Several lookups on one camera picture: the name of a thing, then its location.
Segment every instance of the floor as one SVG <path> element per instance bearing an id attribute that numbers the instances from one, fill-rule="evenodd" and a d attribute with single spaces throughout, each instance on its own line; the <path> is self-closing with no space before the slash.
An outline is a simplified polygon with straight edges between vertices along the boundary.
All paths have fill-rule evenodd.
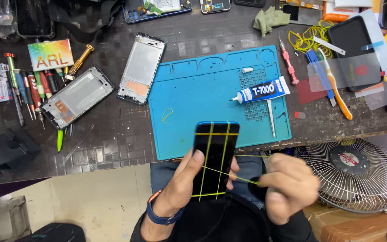
<path id="1" fill-rule="evenodd" d="M 25 195 L 32 232 L 51 222 L 79 225 L 87 242 L 129 241 L 152 195 L 149 164 L 53 177 Z"/>

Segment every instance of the fan guard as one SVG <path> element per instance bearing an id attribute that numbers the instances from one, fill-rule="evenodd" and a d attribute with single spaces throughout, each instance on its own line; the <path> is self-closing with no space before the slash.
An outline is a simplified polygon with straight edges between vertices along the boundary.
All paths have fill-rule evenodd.
<path id="1" fill-rule="evenodd" d="M 320 199 L 357 213 L 387 209 L 387 152 L 364 139 L 297 147 L 320 179 Z"/>

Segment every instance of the jeans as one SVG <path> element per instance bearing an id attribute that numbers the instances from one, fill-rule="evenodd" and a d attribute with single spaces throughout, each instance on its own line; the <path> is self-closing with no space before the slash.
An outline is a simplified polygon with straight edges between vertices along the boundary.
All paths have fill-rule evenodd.
<path id="1" fill-rule="evenodd" d="M 259 152 L 246 155 L 258 156 Z M 237 173 L 238 177 L 251 179 L 253 177 L 261 176 L 263 164 L 262 157 L 236 156 L 236 159 L 238 166 L 240 167 L 240 171 Z M 178 165 L 179 163 L 172 161 L 150 163 L 150 183 L 153 193 L 165 188 L 174 175 Z M 247 182 L 237 179 L 232 181 L 232 184 L 234 185 L 234 189 L 231 192 L 251 201 L 259 209 L 264 207 L 264 202 L 250 193 Z"/>

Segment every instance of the pink screwdriver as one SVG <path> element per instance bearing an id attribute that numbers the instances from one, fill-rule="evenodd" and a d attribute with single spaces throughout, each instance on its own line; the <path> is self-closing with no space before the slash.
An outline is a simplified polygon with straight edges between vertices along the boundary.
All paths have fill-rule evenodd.
<path id="1" fill-rule="evenodd" d="M 283 44 L 282 40 L 280 39 L 280 35 L 279 35 L 279 41 L 280 41 L 280 48 L 282 49 L 282 56 L 283 56 L 283 59 L 285 60 L 286 62 L 286 66 L 288 67 L 288 72 L 289 72 L 289 75 L 291 75 L 291 80 L 292 80 L 292 84 L 297 84 L 298 82 L 300 82 L 298 80 L 298 78 L 295 76 L 295 70 L 294 70 L 294 67 L 291 65 L 291 62 L 289 61 L 289 53 L 286 51 L 285 49 L 285 45 Z"/>

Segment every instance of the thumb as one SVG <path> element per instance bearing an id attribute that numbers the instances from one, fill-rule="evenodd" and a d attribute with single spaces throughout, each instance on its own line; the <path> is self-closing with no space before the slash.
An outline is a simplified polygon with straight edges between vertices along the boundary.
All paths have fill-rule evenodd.
<path id="1" fill-rule="evenodd" d="M 193 180 L 196 174 L 201 170 L 203 164 L 204 154 L 200 150 L 196 150 L 179 177 Z"/>
<path id="2" fill-rule="evenodd" d="M 267 215 L 273 223 L 282 225 L 289 222 L 291 207 L 286 196 L 277 192 L 273 187 L 269 187 L 265 197 L 265 204 Z"/>

